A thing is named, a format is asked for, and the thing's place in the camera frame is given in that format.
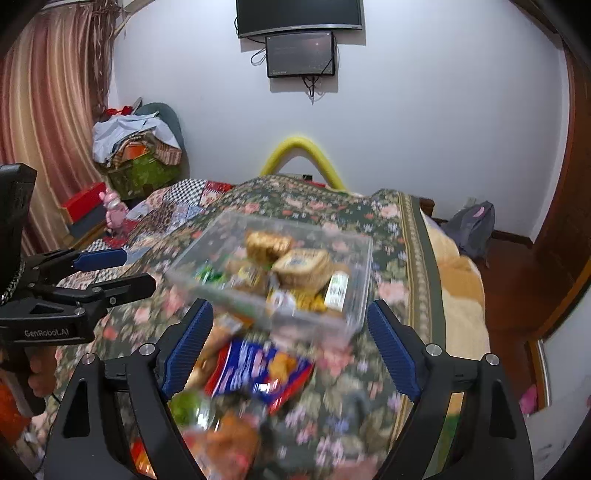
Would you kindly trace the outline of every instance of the yellow foam tube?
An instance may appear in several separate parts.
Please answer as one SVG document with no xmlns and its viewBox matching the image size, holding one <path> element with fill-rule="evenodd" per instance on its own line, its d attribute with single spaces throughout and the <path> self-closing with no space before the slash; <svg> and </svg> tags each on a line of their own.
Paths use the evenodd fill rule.
<svg viewBox="0 0 591 480">
<path fill-rule="evenodd" d="M 324 156 L 324 154 L 316 145 L 314 145 L 307 138 L 303 137 L 291 137 L 281 142 L 271 154 L 267 160 L 267 163 L 265 163 L 265 166 L 261 171 L 261 175 L 270 175 L 272 173 L 276 173 L 283 156 L 285 156 L 294 148 L 302 148 L 308 152 L 308 155 L 310 155 L 314 160 L 316 168 L 318 168 L 318 171 L 322 173 L 322 176 L 328 182 L 330 187 L 334 188 L 335 190 L 346 190 L 345 184 L 337 175 L 337 172 L 329 162 L 328 158 Z"/>
</svg>

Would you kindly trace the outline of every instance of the stuffed toy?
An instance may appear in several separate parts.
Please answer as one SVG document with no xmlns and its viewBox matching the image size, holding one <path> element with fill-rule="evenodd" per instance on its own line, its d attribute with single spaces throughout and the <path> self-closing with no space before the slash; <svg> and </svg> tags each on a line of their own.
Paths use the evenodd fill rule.
<svg viewBox="0 0 591 480">
<path fill-rule="evenodd" d="M 103 201 L 105 207 L 107 228 L 115 235 L 121 233 L 125 216 L 129 212 L 127 205 L 121 201 L 119 194 L 107 188 L 104 192 L 99 193 L 99 198 Z"/>
</svg>

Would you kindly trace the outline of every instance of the red box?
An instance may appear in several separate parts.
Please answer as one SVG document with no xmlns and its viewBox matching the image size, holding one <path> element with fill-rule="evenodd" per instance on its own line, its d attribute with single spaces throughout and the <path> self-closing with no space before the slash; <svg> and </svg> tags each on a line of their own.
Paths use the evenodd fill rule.
<svg viewBox="0 0 591 480">
<path fill-rule="evenodd" d="M 70 200 L 64 203 L 62 213 L 66 222 L 76 223 L 84 215 L 101 203 L 99 193 L 106 190 L 105 182 L 95 183 L 81 192 L 76 193 Z"/>
</svg>

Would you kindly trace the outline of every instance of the laundry pile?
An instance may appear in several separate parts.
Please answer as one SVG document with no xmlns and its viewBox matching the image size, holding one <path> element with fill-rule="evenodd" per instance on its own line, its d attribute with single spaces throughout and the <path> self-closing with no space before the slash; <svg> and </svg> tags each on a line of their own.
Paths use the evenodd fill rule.
<svg viewBox="0 0 591 480">
<path fill-rule="evenodd" d="M 148 196 L 175 180 L 183 146 L 176 114 L 163 103 L 114 115 L 93 128 L 93 159 L 122 200 Z"/>
</svg>

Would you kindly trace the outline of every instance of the cable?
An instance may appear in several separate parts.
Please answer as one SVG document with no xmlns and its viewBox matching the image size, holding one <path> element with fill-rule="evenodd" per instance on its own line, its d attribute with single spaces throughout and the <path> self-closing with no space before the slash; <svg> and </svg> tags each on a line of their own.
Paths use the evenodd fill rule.
<svg viewBox="0 0 591 480">
<path fill-rule="evenodd" d="M 324 72 L 329 67 L 331 62 L 333 63 L 333 74 L 336 74 L 336 65 L 337 65 L 336 61 L 337 61 L 338 52 L 339 52 L 339 44 L 336 42 L 336 39 L 335 39 L 335 46 L 333 47 L 332 58 L 324 66 L 324 68 L 322 69 L 322 72 L 320 72 L 320 74 L 318 76 L 312 76 L 312 78 L 310 80 L 312 82 L 312 84 L 308 85 L 308 83 L 306 82 L 308 77 L 302 76 L 301 79 L 304 82 L 304 85 L 306 86 L 306 88 L 308 89 L 308 94 L 309 94 L 310 100 L 312 101 L 312 104 L 314 103 L 314 96 L 316 94 L 316 82 L 318 80 L 320 80 L 320 76 L 324 74 Z"/>
<path fill-rule="evenodd" d="M 262 58 L 260 60 L 255 61 L 255 57 L 257 55 L 260 55 L 263 52 L 265 52 L 265 54 L 262 56 Z M 261 65 L 265 61 L 265 58 L 267 58 L 267 49 L 262 48 L 251 57 L 251 65 L 253 67 L 258 67 L 259 65 Z"/>
</svg>

